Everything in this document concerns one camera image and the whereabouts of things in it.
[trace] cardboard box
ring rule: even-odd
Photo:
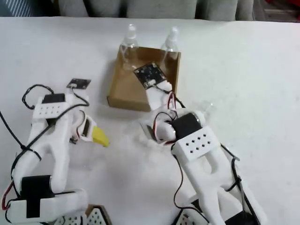
[[[138,48],[138,67],[150,62],[158,63],[163,57],[164,51],[155,48]],[[172,85],[173,91],[176,93],[178,72],[180,63],[180,53],[177,60],[167,62],[167,73],[165,76]],[[119,49],[117,60],[114,68],[112,83],[107,96],[109,106],[130,109],[137,111],[150,111],[150,106],[146,96],[146,91],[140,81],[137,79],[133,71],[123,69],[122,53]]]

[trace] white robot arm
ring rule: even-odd
[[[171,153],[196,191],[195,202],[200,207],[199,211],[211,225],[243,225],[249,221],[250,225],[265,225],[267,217],[263,209],[236,172],[237,158],[229,160],[224,152],[228,149],[220,144],[212,129],[206,125],[203,114],[187,109],[177,109],[176,112],[171,120],[169,116],[161,115],[156,122],[154,136],[157,142],[174,143]],[[201,158],[207,159],[211,172],[204,170]],[[195,221],[201,221],[196,224],[207,224],[203,223],[199,214],[194,211],[192,214],[198,216]]]
[[[74,93],[73,88],[76,87],[71,86],[73,93],[40,97],[35,105],[28,140],[30,150],[24,152],[12,170],[18,198],[10,202],[7,218],[13,224],[50,222],[85,210],[88,206],[84,190],[64,192],[69,166],[69,141],[83,139],[108,146],[108,139],[92,118],[84,113],[83,107],[89,105],[87,96],[82,98],[77,95],[78,92],[84,95],[85,90]],[[82,100],[87,104],[69,110],[77,105],[76,101]],[[51,123],[54,123],[53,126],[34,141]],[[51,153],[55,161],[52,175],[30,176],[46,153]]]

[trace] white table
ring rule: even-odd
[[[172,221],[177,213],[173,194],[180,181],[176,162],[169,151],[138,142],[133,121],[142,113],[109,108],[105,101],[129,23],[137,25],[141,46],[156,48],[171,26],[179,27],[179,98],[190,107],[203,100],[215,104],[211,126],[242,159],[244,178],[270,224],[298,224],[300,24],[0,18],[0,109],[19,139],[26,143],[29,136],[32,112],[21,103],[29,86],[43,83],[63,92],[71,78],[91,78],[87,112],[112,144],[107,149],[84,143],[74,147],[68,188],[86,189],[90,202],[104,205],[115,225]],[[45,93],[35,90],[28,101],[34,104]],[[3,192],[18,145],[2,122],[0,128]],[[41,171],[49,171],[52,160],[43,162]],[[193,194],[185,179],[178,201]]]

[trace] white plastic bracket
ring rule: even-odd
[[[179,155],[183,164],[196,160],[207,152],[218,148],[220,142],[210,127],[206,126],[178,140],[172,153]]]

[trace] spray nozzle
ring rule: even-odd
[[[167,37],[167,40],[165,41],[167,47],[171,48],[177,42],[178,33],[179,33],[178,28],[172,27]]]
[[[135,39],[136,38],[136,27],[133,24],[130,24],[128,26],[127,34],[126,34],[126,39]]]

